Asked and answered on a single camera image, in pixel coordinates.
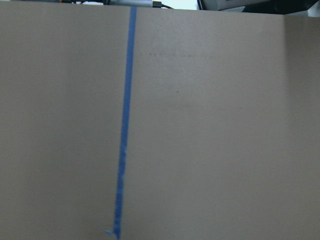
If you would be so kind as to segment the black monitor on stand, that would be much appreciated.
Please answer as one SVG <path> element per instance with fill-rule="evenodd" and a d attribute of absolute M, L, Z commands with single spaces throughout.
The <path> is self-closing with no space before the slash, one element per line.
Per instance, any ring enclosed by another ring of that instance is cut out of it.
<path fill-rule="evenodd" d="M 243 13 L 287 15 L 309 10 L 318 0 L 198 0 L 200 10 L 226 11 L 244 7 Z"/>

